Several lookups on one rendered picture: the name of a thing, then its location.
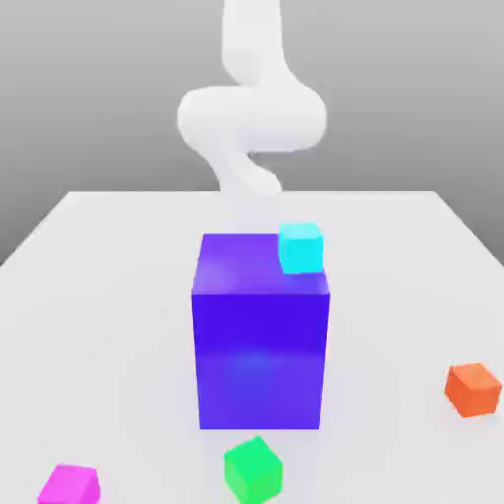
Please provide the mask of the large purple box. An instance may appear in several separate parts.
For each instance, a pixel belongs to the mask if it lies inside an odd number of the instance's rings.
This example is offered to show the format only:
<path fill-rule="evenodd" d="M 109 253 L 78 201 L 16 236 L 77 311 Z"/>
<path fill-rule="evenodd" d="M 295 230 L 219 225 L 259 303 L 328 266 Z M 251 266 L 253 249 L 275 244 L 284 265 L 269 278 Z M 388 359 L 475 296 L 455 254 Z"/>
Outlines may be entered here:
<path fill-rule="evenodd" d="M 287 275 L 274 234 L 206 233 L 191 291 L 203 429 L 320 425 L 331 294 Z"/>

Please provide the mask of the small green cube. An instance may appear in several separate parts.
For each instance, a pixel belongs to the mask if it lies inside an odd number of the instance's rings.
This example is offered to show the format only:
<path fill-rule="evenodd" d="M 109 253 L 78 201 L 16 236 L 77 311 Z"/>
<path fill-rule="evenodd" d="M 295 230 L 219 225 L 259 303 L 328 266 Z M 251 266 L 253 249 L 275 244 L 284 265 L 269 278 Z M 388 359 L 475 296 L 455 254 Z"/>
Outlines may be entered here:
<path fill-rule="evenodd" d="M 263 504 L 283 491 L 284 464 L 261 436 L 223 456 L 224 481 L 239 504 Z"/>

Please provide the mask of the small magenta cube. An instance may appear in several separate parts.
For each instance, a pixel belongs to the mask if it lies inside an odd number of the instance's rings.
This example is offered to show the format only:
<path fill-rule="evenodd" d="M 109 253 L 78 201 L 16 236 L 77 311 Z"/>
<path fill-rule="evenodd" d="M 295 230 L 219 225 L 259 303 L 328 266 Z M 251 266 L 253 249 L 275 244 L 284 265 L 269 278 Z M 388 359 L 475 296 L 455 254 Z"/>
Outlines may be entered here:
<path fill-rule="evenodd" d="M 37 497 L 37 504 L 98 504 L 101 496 L 97 471 L 57 465 Z"/>

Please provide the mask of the small cyan cube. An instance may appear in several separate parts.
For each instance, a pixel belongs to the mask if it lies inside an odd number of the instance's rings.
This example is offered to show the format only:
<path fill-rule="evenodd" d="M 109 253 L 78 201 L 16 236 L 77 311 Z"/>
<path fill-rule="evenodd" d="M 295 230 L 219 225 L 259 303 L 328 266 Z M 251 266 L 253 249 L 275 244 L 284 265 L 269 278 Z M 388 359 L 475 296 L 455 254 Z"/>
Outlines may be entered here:
<path fill-rule="evenodd" d="M 286 222 L 280 226 L 279 259 L 285 274 L 323 271 L 323 234 L 315 222 Z"/>

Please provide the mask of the small orange cube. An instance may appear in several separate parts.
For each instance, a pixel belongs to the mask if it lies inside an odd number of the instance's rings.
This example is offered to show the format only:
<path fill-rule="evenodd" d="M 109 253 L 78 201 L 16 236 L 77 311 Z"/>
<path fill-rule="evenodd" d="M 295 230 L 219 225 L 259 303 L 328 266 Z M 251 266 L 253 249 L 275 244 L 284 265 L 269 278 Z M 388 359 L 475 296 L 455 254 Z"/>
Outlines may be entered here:
<path fill-rule="evenodd" d="M 450 366 L 445 396 L 461 417 L 496 412 L 502 383 L 481 363 Z"/>

